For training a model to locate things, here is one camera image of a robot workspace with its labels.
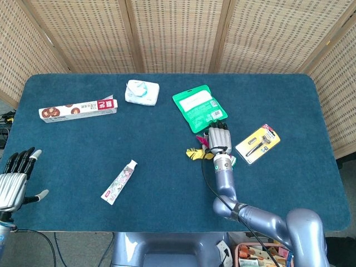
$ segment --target toothpaste box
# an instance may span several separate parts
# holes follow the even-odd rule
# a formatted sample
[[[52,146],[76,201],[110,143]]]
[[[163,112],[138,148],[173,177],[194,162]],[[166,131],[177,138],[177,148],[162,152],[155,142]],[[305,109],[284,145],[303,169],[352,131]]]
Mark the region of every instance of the toothpaste box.
[[[42,120],[49,123],[112,114],[116,113],[116,110],[117,100],[113,99],[113,95],[111,95],[97,101],[40,108],[38,113]]]

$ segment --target blue carpet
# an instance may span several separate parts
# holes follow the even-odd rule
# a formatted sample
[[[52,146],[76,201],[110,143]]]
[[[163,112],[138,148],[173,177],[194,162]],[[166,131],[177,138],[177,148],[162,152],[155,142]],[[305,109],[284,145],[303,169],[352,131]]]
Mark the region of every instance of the blue carpet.
[[[160,84],[156,106],[125,102],[129,79]],[[264,123],[281,142],[249,166],[234,168],[238,199],[285,217],[304,207],[326,230],[348,226],[350,213],[333,157],[318,95],[306,75],[35,75],[24,88],[4,152],[42,149],[27,195],[43,189],[41,202],[13,215],[20,228],[65,231],[240,231],[217,216],[200,161],[185,151],[198,147],[172,95],[207,84],[229,118],[233,146]],[[114,115],[45,123],[38,109],[114,94]],[[133,159],[139,164],[113,206],[100,196]],[[212,164],[208,174],[214,182]]]

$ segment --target white toothpaste tube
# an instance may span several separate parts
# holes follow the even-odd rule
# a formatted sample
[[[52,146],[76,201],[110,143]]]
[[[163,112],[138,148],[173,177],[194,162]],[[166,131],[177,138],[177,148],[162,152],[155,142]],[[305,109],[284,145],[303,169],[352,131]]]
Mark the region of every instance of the white toothpaste tube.
[[[108,189],[105,190],[101,198],[108,202],[110,205],[112,205],[120,194],[120,192],[122,191],[123,187],[126,185],[127,181],[130,179],[136,165],[137,162],[131,160],[131,162],[127,164],[125,168],[123,168],[121,173],[112,182]]]

